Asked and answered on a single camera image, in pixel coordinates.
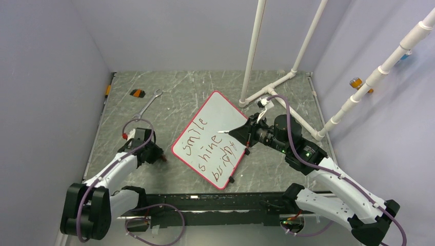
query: black bracket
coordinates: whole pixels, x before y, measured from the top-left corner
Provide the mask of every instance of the black bracket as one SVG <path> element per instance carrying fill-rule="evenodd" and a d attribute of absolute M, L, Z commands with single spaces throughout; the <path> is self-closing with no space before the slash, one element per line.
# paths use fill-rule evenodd
<path fill-rule="evenodd" d="M 81 183 L 73 183 L 68 188 L 61 218 L 60 230 L 63 234 L 77 235 L 75 225 L 78 205 L 87 189 L 88 187 Z M 109 231 L 111 223 L 109 190 L 104 187 L 93 188 L 85 204 L 88 201 L 92 201 L 92 203 L 83 206 L 80 223 L 81 233 L 85 238 L 101 240 Z"/>

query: orange object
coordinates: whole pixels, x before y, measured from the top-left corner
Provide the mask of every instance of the orange object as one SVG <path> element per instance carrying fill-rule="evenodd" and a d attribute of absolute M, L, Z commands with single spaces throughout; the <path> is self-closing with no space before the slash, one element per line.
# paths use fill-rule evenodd
<path fill-rule="evenodd" d="M 111 87 L 111 85 L 109 85 L 109 86 L 107 87 L 107 89 L 106 89 L 106 97 L 109 95 L 110 87 Z"/>
<path fill-rule="evenodd" d="M 130 95 L 143 98 L 145 96 L 145 91 L 141 89 L 134 89 L 130 92 Z"/>
<path fill-rule="evenodd" d="M 361 88 L 361 86 L 363 85 L 363 81 L 360 78 L 353 78 L 349 84 L 353 88 L 359 90 Z M 370 89 L 370 90 L 368 90 L 367 93 L 372 93 L 373 91 L 374 91 L 373 89 Z"/>

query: whiteboard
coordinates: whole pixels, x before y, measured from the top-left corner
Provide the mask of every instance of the whiteboard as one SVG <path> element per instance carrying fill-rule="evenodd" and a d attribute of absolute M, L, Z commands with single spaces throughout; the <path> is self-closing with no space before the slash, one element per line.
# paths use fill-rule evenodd
<path fill-rule="evenodd" d="M 247 118 L 219 91 L 213 91 L 172 145 L 172 153 L 216 188 L 222 190 L 245 153 L 228 134 Z"/>

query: red whiteboard border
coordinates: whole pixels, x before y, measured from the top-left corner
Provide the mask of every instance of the red whiteboard border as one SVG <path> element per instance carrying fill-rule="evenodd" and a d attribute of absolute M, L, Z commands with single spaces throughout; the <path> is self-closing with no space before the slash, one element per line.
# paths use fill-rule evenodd
<path fill-rule="evenodd" d="M 176 143 L 178 142 L 178 140 L 180 139 L 181 136 L 183 136 L 184 132 L 187 130 L 187 128 L 189 128 L 190 124 L 192 124 L 193 119 L 196 118 L 196 116 L 200 113 L 200 111 L 203 109 L 204 105 L 208 102 L 208 100 L 211 98 L 211 96 L 214 93 L 219 93 L 225 100 L 227 100 L 227 102 L 229 102 L 241 115 L 243 115 L 243 117 L 245 117 L 245 119 L 248 119 L 234 104 L 232 104 L 232 102 L 230 102 L 230 100 L 228 100 L 220 91 L 213 91 L 205 100 L 205 102 L 203 103 L 203 105 L 200 107 L 200 109 L 198 110 L 198 112 L 195 114 L 195 116 L 192 118 L 192 120 L 189 122 L 189 124 L 187 124 L 187 126 L 185 127 L 185 129 L 181 132 L 181 134 L 178 136 L 178 138 L 175 140 L 174 144 L 172 145 L 171 151 L 172 154 L 175 155 L 178 159 L 180 159 L 182 162 L 184 162 L 184 164 L 186 164 L 188 167 L 190 167 L 192 170 L 194 170 L 196 173 L 198 173 L 201 177 L 203 177 L 206 181 L 208 181 L 210 184 L 212 184 L 214 187 L 216 187 L 216 189 L 218 190 L 223 190 L 227 187 L 229 180 L 227 180 L 227 182 L 225 183 L 223 188 L 219 188 L 217 187 L 212 181 L 210 181 L 208 178 L 206 178 L 204 175 L 202 175 L 200 172 L 198 172 L 195 168 L 193 168 L 191 165 L 189 165 L 189 163 L 185 162 L 183 159 L 181 159 L 181 157 L 179 157 L 177 154 L 175 154 L 174 152 L 174 146 L 176 145 Z M 243 156 L 245 155 L 245 151 L 243 151 L 242 156 L 240 157 L 240 159 L 237 161 L 237 164 L 235 165 L 232 173 L 230 176 L 232 176 L 237 168 L 237 166 L 239 165 L 240 161 L 242 160 Z"/>

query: white connector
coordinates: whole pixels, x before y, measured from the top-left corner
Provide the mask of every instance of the white connector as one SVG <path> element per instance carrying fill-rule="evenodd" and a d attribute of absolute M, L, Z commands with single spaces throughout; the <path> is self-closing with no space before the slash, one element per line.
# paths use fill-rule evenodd
<path fill-rule="evenodd" d="M 263 109 L 262 112 L 259 114 L 257 118 L 257 123 L 260 122 L 260 120 L 264 117 L 268 109 L 273 108 L 273 102 L 270 100 L 267 100 L 267 97 L 259 98 L 255 101 L 255 103 Z"/>

